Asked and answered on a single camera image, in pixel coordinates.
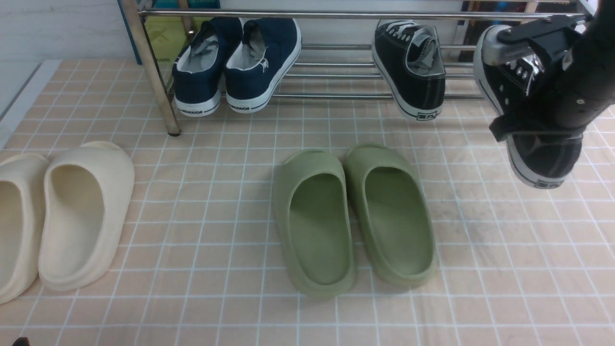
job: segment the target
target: black sneaker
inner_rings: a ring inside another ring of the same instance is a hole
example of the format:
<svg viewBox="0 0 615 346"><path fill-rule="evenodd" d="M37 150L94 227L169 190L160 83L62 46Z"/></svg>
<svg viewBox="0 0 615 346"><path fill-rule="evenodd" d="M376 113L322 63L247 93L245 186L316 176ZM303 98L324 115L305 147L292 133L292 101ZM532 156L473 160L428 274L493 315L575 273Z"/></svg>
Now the black sneaker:
<svg viewBox="0 0 615 346"><path fill-rule="evenodd" d="M489 27L478 40L474 52L474 78L480 92L498 116L509 114L532 91L544 75L542 63L530 55L503 65L491 66L483 50L500 43L498 32L507 25ZM581 154L583 136L559 139L554 136L512 135L506 138L510 165L515 175L526 185L541 189L559 187Z"/></svg>
<svg viewBox="0 0 615 346"><path fill-rule="evenodd" d="M301 52L301 31L290 18L264 18L244 25L242 43L224 67L226 101L239 113L263 109Z"/></svg>
<svg viewBox="0 0 615 346"><path fill-rule="evenodd" d="M446 71L434 26L381 20L371 54L405 114L417 120L432 120L440 114Z"/></svg>
<svg viewBox="0 0 615 346"><path fill-rule="evenodd" d="M192 43L175 59L175 104L184 115L210 115L218 108L223 66L241 41L242 30L239 18L203 22Z"/></svg>

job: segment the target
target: shoe rack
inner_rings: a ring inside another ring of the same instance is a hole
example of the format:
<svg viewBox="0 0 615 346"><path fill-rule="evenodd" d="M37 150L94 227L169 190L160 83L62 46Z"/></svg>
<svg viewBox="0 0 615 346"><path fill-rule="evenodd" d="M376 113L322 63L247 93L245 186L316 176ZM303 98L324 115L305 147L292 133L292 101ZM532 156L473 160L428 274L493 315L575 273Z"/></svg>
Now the shoe rack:
<svg viewBox="0 0 615 346"><path fill-rule="evenodd" d="M592 8L586 0L570 0L577 3L578 14L593 14ZM408 8L412 8L412 1L408 1ZM177 117L171 104L173 99L172 86L167 88L160 73L160 68L154 58L154 53L145 30L145 18L149 16L181 17L186 36L191 38L197 31L192 23L192 17L242 17L242 18L308 18L308 19L415 19L415 20L505 20L525 22L528 20L547 18L553 13L507 13L507 12L334 12L334 11L259 11L259 10L224 10L224 9L189 9L187 0L178 0L179 9L140 9L136 0L121 0L126 22L130 34L135 42L137 51L149 77L156 103L160 108L162 119L171 136L181 133ZM440 45L443 50L474 50L475 46ZM370 50L369 44L318 44L317 42L304 43L304 50ZM297 62L294 66L303 68L339 68L339 73L289 73L284 78L300 79L376 79L381 78L378 73L347 73L344 69L373 68L372 63L319 63ZM450 62L446 67L471 68L471 63ZM447 74L447 79L472 79L472 74ZM392 100L387 93L359 94L359 93L278 93L273 97L278 99L311 99L311 100ZM479 94L446 94L445 100L480 100Z"/></svg>

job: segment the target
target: shoe insole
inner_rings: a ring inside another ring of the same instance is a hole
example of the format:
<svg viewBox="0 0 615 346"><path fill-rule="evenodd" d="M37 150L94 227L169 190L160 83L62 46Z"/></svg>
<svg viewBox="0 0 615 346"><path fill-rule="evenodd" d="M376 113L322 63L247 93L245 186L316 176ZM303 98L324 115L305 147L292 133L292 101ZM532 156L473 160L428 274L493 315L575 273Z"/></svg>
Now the shoe insole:
<svg viewBox="0 0 615 346"><path fill-rule="evenodd" d="M367 175L365 193L375 241L389 265L404 275L427 270L434 255L429 219L412 178L379 167Z"/></svg>
<svg viewBox="0 0 615 346"><path fill-rule="evenodd" d="M319 174L305 180L290 204L290 238L307 277L322 285L344 278L350 261L346 196L339 178Z"/></svg>
<svg viewBox="0 0 615 346"><path fill-rule="evenodd" d="M0 287L13 275L22 242L23 210L19 188L0 182Z"/></svg>
<svg viewBox="0 0 615 346"><path fill-rule="evenodd" d="M103 195L94 176L79 166L61 166L51 173L47 272L75 274L92 255L103 225Z"/></svg>

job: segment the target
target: tiled floor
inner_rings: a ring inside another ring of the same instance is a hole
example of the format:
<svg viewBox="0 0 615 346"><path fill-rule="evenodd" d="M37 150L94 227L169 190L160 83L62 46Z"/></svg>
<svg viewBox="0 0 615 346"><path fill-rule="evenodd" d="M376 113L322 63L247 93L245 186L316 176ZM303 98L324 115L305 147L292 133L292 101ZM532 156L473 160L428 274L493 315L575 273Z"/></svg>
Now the tiled floor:
<svg viewBox="0 0 615 346"><path fill-rule="evenodd" d="M284 82L282 89L386 90L382 82ZM476 92L450 81L451 92ZM110 140L137 170L111 270L77 291L36 281L0 306L0 344L564 346L615 345L615 118L590 126L559 189L521 184L484 102L448 102L435 121L393 103L277 103L182 118L169 137L140 66L65 61L4 159L50 157ZM290 284L271 212L276 164L302 148L342 156L357 142L396 148L417 168L440 271L408 292L375 276L353 222L351 292L308 299Z"/></svg>

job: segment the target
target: white rubber sole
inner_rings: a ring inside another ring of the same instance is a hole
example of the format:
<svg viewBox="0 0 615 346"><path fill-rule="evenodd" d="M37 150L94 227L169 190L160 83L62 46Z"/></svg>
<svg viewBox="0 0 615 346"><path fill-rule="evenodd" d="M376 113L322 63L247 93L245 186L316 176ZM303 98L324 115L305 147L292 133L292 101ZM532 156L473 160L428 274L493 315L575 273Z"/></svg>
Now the white rubber sole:
<svg viewBox="0 0 615 346"><path fill-rule="evenodd" d="M393 83L393 79L386 71L382 60L380 60L378 54L376 53L375 40L376 37L374 36L371 39L371 56L374 60L374 64L378 68L378 71L380 71L380 74L384 77L384 80L386 80L386 82L389 84L391 92L393 93L393 99L395 99L395 102L397 102L397 105L399 106L402 113L418 121L427 121L435 119L435 117L442 112L442 106L433 110L422 110L411 106L403 100L403 97L401 96L401 94L399 94L397 87L395 87L395 83Z"/></svg>
<svg viewBox="0 0 615 346"><path fill-rule="evenodd" d="M493 89L487 83L487 76L485 74L485 69L483 67L483 41L485 40L485 36L491 31L493 28L497 27L497 25L490 26L480 35L478 39L478 43L476 43L476 50L474 51L474 79L478 84L478 88L480 89L480 93L489 101L493 109L498 113L498 116L504 115L504 110L498 103L498 98L496 94L493 92Z"/></svg>
<svg viewBox="0 0 615 346"><path fill-rule="evenodd" d="M189 116L190 118L200 118L202 116L207 116L215 112L220 106L220 100L222 99L222 93L218 88L216 94L210 98L209 100L201 103L184 103L179 101L175 97L175 104L177 105L177 109L180 110L181 114L185 116Z"/></svg>
<svg viewBox="0 0 615 346"><path fill-rule="evenodd" d="M299 53L301 53L301 30L299 29L299 24L297 24L297 21L293 19L293 22L295 23L295 28L297 29L297 43L295 44L295 48L290 53L286 61L284 61L284 64L282 64L282 67L280 67L278 72L271 79L271 82L269 82L269 87L267 88L267 90L261 95L248 100L238 100L230 96L229 94L226 94L226 101L228 102L229 106L231 106L232 110L236 111L237 113L249 114L260 111L265 108L265 106L267 106L269 100L271 99L271 96L273 95L274 91L276 91L278 84L280 84L282 78L295 64L297 58L299 57Z"/></svg>
<svg viewBox="0 0 615 346"><path fill-rule="evenodd" d="M498 103L498 98L496 94L493 92L493 89L489 86L487 82L487 77L485 74L485 69L483 67L483 41L485 40L485 36L495 28L497 25L491 26L485 30L485 32L478 39L478 43L476 44L476 50L474 51L474 79L478 84L478 89L480 93L484 96L484 98L489 101L491 107L496 111L498 116L504 115L504 110ZM534 173L521 159L521 155L519 155L519 150L515 145L515 140L512 136L508 136L506 138L506 148L508 151L508 160L510 162L510 166L512 171L515 173L517 178L521 180L525 185L533 188L541 188L541 189L551 189L559 187L565 180L565 177L562 178L547 178L541 175Z"/></svg>

